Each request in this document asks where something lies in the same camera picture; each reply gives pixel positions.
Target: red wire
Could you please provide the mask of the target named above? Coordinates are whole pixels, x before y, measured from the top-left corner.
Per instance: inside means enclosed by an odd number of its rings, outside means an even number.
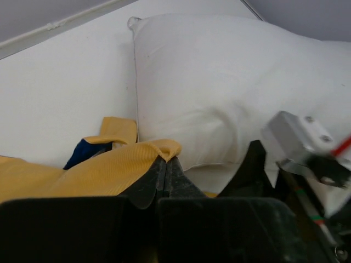
[[[351,134],[350,136],[344,140],[336,149],[334,149],[331,154],[335,157],[338,157],[341,153],[343,153],[347,148],[351,146]]]

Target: pillowcase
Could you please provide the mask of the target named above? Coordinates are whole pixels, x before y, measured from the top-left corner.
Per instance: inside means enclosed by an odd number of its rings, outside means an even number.
[[[139,140],[183,145],[184,170],[240,163],[278,111],[351,132],[351,44],[227,15],[131,18]]]

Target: bed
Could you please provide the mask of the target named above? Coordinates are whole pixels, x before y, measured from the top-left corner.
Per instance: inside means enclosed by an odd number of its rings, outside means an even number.
[[[240,0],[138,0],[0,60],[1,154],[63,167],[81,138],[98,133],[103,117],[136,119],[127,21],[165,13],[257,19]],[[186,175],[218,193],[238,167],[198,167]]]

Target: yellow cloth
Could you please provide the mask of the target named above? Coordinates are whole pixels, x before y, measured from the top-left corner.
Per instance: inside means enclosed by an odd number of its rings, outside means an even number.
[[[217,193],[206,192],[206,191],[204,191],[203,193],[204,193],[205,195],[207,195],[208,197],[211,197],[211,198],[214,198],[214,197],[217,197],[217,196],[218,196]]]
[[[0,157],[0,202],[40,197],[115,196],[143,176],[158,155],[168,162],[182,148],[172,140],[136,144],[137,126],[129,119],[104,118],[100,135],[86,140],[96,144],[114,141],[127,145],[90,158],[67,171]]]

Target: blue fabric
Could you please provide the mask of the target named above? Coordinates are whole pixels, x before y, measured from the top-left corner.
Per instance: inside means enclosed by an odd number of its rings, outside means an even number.
[[[84,162],[85,160],[93,157],[100,151],[112,150],[112,142],[107,144],[90,144],[85,139],[82,139],[76,146],[71,158],[66,163],[64,170],[68,170],[73,166]]]

